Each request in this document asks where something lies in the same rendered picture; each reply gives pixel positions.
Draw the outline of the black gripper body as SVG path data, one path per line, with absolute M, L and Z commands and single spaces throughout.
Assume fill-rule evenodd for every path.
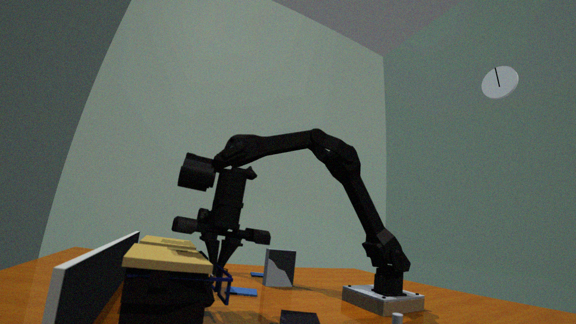
M 228 194 L 215 194 L 209 225 L 198 223 L 197 219 L 175 217 L 172 230 L 177 233 L 192 234 L 201 232 L 205 239 L 217 240 L 218 235 L 225 236 L 226 241 L 241 243 L 242 239 L 255 244 L 270 245 L 271 234 L 267 230 L 245 228 L 240 230 L 239 218 L 243 208 L 243 198 Z M 213 229 L 216 226 L 219 230 Z M 232 232 L 226 231 L 230 228 Z

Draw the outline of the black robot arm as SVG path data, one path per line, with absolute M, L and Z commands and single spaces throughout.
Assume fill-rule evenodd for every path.
M 403 293 L 403 272 L 409 272 L 410 261 L 396 237 L 382 223 L 360 176 L 360 160 L 353 146 L 321 129 L 273 136 L 237 134 L 228 139 L 214 159 L 187 153 L 178 178 L 178 186 L 206 192 L 212 188 L 219 173 L 215 194 L 243 198 L 246 179 L 257 174 L 249 166 L 238 168 L 264 156 L 309 149 L 340 182 L 365 230 L 362 243 L 367 257 L 376 268 L 372 291 L 387 297 L 407 296 Z M 328 150 L 330 151 L 328 151 Z M 232 166 L 231 169 L 224 169 Z M 392 264 L 392 265 L 388 265 Z

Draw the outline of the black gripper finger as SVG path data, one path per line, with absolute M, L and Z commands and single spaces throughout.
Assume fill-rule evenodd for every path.
M 216 273 L 216 267 L 217 267 L 217 258 L 218 258 L 218 251 L 219 251 L 219 242 L 220 240 L 214 240 L 214 239 L 205 239 L 202 238 L 201 236 L 199 236 L 199 238 L 202 241 L 205 241 L 206 244 L 206 248 L 207 248 L 207 252 L 208 252 L 208 257 L 209 257 L 209 261 L 213 264 L 213 277 Z
M 222 268 L 226 265 L 228 259 L 238 247 L 242 247 L 242 243 L 228 242 L 222 239 L 221 250 L 218 257 L 217 264 Z

